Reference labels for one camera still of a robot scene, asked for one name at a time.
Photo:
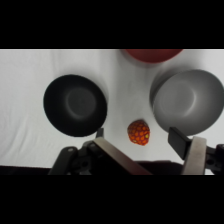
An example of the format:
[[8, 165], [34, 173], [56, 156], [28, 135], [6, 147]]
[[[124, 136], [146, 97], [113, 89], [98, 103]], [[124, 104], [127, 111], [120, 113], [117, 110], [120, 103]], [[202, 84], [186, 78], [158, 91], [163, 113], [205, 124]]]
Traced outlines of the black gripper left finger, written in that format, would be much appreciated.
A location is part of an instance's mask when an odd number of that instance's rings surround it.
[[97, 131], [96, 138], [88, 146], [91, 168], [99, 175], [150, 175], [150, 172], [134, 162], [104, 138], [104, 129]]

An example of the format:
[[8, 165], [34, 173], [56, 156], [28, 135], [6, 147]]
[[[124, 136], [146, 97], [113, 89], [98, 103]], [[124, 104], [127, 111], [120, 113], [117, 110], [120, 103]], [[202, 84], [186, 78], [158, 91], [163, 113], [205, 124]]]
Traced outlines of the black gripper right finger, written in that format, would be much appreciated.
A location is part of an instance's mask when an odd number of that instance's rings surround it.
[[171, 127], [168, 143], [184, 161], [182, 175], [203, 175], [205, 173], [206, 139], [196, 136], [189, 139], [177, 128]]

